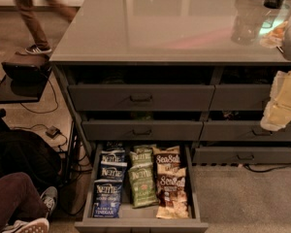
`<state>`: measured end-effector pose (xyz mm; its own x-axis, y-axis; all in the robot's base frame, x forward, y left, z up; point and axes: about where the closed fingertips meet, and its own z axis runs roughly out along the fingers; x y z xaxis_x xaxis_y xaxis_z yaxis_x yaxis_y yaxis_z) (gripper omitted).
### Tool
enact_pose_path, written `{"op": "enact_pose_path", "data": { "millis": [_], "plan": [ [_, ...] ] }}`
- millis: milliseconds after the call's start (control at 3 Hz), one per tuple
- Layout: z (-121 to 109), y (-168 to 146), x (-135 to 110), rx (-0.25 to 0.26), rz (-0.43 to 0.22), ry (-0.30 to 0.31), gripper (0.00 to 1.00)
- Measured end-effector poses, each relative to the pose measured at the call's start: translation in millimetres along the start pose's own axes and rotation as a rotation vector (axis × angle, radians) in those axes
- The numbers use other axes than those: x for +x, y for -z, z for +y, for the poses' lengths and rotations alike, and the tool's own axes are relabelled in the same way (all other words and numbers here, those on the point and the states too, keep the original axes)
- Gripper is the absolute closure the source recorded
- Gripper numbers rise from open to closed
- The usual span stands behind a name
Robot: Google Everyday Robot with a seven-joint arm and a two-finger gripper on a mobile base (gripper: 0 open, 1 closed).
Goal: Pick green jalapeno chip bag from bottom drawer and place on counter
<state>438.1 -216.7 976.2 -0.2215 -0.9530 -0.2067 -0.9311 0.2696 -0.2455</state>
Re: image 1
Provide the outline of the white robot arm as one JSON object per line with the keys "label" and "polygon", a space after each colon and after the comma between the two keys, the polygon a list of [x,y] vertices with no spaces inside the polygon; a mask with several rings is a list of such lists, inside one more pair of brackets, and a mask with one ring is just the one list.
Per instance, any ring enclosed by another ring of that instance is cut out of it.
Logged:
{"label": "white robot arm", "polygon": [[[291,61],[291,17],[265,34],[260,45],[281,51],[286,60]],[[291,70],[278,71],[274,77],[267,103],[260,121],[263,129],[278,131],[291,121]]]}

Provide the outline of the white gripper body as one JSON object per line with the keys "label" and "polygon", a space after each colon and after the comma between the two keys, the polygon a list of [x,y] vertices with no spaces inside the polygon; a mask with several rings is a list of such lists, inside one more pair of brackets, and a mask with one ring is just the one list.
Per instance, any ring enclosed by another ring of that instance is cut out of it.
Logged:
{"label": "white gripper body", "polygon": [[270,101],[264,110],[260,125],[269,131],[278,131],[291,121],[291,70],[275,75]]}

